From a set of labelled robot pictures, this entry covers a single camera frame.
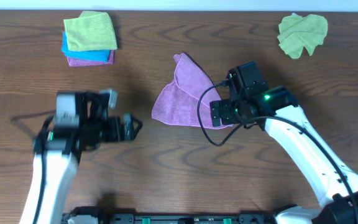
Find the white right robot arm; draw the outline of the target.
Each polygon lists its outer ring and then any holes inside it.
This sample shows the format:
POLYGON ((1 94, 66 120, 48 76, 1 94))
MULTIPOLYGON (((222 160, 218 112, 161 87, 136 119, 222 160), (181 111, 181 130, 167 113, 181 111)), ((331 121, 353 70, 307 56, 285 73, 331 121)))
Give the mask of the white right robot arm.
POLYGON ((212 101, 213 126, 258 124, 284 148, 313 189, 318 210, 291 205, 276 223, 358 223, 358 174, 315 131, 297 99, 283 86, 212 101))

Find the purple microfiber cloth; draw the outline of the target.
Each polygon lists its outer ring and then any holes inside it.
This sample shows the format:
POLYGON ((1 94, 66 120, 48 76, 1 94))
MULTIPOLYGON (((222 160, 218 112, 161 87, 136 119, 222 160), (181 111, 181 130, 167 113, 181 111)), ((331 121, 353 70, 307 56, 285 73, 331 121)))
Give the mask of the purple microfiber cloth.
POLYGON ((152 119, 172 126, 214 129, 209 103, 221 99, 209 76, 185 53, 174 55, 173 80, 164 87, 152 108, 152 119))

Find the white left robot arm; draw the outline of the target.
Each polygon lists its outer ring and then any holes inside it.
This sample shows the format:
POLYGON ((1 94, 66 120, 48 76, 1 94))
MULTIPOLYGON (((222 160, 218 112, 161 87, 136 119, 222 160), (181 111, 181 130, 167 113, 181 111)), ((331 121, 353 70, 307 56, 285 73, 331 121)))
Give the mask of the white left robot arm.
POLYGON ((129 113, 84 120, 78 115, 48 117, 33 141, 32 183, 20 222, 59 223, 82 153, 104 143, 133 141, 142 126, 129 113))

